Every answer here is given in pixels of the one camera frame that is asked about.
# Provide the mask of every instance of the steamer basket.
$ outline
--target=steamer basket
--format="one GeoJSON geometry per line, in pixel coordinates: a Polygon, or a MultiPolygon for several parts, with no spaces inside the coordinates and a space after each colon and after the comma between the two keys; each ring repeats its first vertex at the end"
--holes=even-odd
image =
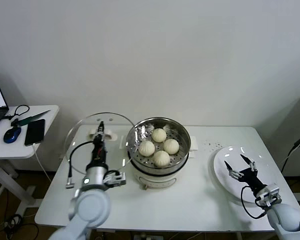
{"type": "Polygon", "coordinates": [[[164,117],[152,117],[145,119],[135,125],[126,137],[127,151],[131,158],[131,163],[140,172],[149,176],[164,177],[179,171],[187,162],[190,150],[190,136],[187,130],[180,123],[164,117]],[[170,155],[170,163],[166,167],[157,167],[153,162],[153,155],[149,157],[142,156],[138,147],[142,141],[152,141],[155,146],[155,152],[164,150],[163,142],[152,140],[154,129],[164,129],[166,139],[175,139],[179,143],[179,151],[175,155],[170,155]]]}

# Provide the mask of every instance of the steamed bun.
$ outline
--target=steamed bun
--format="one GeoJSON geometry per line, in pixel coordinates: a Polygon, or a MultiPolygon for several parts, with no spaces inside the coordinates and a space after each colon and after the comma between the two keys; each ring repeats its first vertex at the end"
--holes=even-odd
{"type": "Polygon", "coordinates": [[[151,141],[141,142],[139,148],[139,153],[144,157],[149,157],[155,152],[155,145],[151,141]]]}
{"type": "Polygon", "coordinates": [[[176,154],[179,151],[179,143],[174,139],[168,139],[164,142],[163,149],[170,155],[176,154]]]}
{"type": "Polygon", "coordinates": [[[162,143],[167,138],[167,133],[162,128],[156,128],[152,133],[153,141],[162,143]]]}
{"type": "Polygon", "coordinates": [[[160,168],[168,166],[170,163],[170,156],[165,151],[157,151],[153,155],[153,163],[160,168]]]}

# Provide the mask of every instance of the crumbs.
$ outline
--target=crumbs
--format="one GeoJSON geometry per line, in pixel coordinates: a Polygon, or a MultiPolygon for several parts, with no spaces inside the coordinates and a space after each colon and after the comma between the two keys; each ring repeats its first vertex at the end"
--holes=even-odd
{"type": "Polygon", "coordinates": [[[216,150],[219,150],[219,149],[223,149],[224,146],[220,143],[220,142],[211,142],[209,140],[206,140],[204,143],[203,143],[203,149],[205,151],[209,151],[209,152],[214,152],[216,150]]]}

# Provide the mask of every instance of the floor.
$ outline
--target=floor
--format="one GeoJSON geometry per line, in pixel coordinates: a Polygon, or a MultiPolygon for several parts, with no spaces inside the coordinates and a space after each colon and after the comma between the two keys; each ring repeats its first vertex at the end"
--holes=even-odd
{"type": "MultiPolygon", "coordinates": [[[[43,198],[45,196],[46,191],[49,188],[49,181],[47,177],[39,172],[21,172],[19,174],[19,177],[16,179],[16,181],[23,187],[27,188],[29,185],[35,185],[36,190],[34,191],[33,196],[35,198],[43,198]]],[[[293,184],[295,181],[288,181],[289,184],[293,184]]],[[[297,184],[294,184],[291,187],[292,191],[297,193],[300,192],[300,182],[297,184]]],[[[5,190],[1,196],[0,196],[0,231],[3,229],[3,221],[4,221],[4,215],[6,210],[6,216],[7,218],[9,216],[12,216],[15,211],[18,208],[18,205],[20,203],[20,200],[18,200],[12,193],[5,190]]],[[[35,216],[38,209],[37,208],[30,208],[26,211],[25,216],[23,219],[23,224],[34,224],[35,216]]],[[[39,233],[36,238],[36,240],[47,240],[51,234],[56,231],[57,229],[54,227],[49,226],[38,226],[39,233]]],[[[18,229],[17,232],[15,232],[12,236],[12,240],[34,240],[37,234],[37,228],[34,225],[24,225],[21,228],[18,229]]],[[[140,232],[134,232],[134,231],[117,231],[115,233],[108,232],[108,233],[102,233],[93,231],[91,234],[90,239],[91,240],[131,240],[132,236],[140,234],[140,232]]],[[[192,240],[236,240],[236,234],[225,232],[225,233],[200,233],[199,235],[195,236],[197,233],[177,233],[177,232],[147,232],[149,235],[157,235],[157,236],[163,236],[164,239],[170,240],[172,237],[173,240],[187,240],[188,238],[191,238],[192,240]]],[[[262,237],[264,235],[267,235],[268,233],[242,233],[243,240],[248,239],[249,237],[252,237],[253,235],[258,235],[258,237],[262,237]]],[[[278,238],[276,236],[272,237],[271,240],[277,240],[278,238]]],[[[0,240],[6,240],[6,235],[2,231],[0,232],[0,240]]]]}

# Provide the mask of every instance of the knife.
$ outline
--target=knife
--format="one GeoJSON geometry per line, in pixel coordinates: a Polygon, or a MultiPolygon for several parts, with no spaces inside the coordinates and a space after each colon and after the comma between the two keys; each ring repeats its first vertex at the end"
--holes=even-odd
{"type": "Polygon", "coordinates": [[[14,120],[12,123],[11,123],[11,126],[24,126],[24,125],[27,125],[28,123],[32,122],[33,120],[36,120],[36,119],[39,119],[42,115],[46,114],[47,112],[49,112],[50,110],[48,111],[44,111],[44,112],[41,112],[37,115],[34,115],[34,116],[29,116],[25,119],[22,119],[22,120],[14,120]]]}

